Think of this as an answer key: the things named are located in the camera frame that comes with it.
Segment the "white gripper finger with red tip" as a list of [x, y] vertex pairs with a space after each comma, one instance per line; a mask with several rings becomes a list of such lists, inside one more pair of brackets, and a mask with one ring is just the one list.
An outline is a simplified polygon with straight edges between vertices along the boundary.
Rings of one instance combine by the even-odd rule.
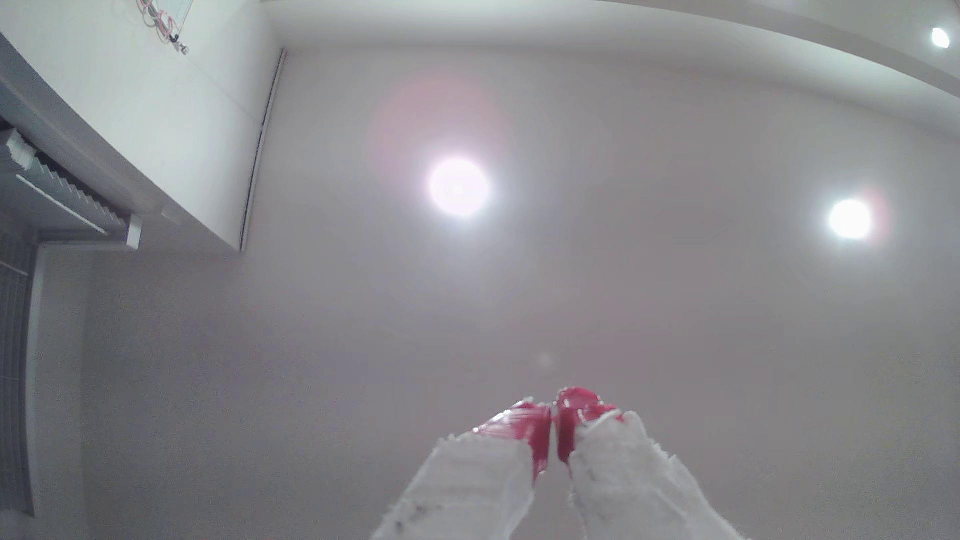
[[558, 392], [558, 459], [585, 539], [743, 539], [640, 415], [582, 387]]
[[438, 440], [371, 539], [510, 539], [547, 469], [552, 415], [523, 399]]

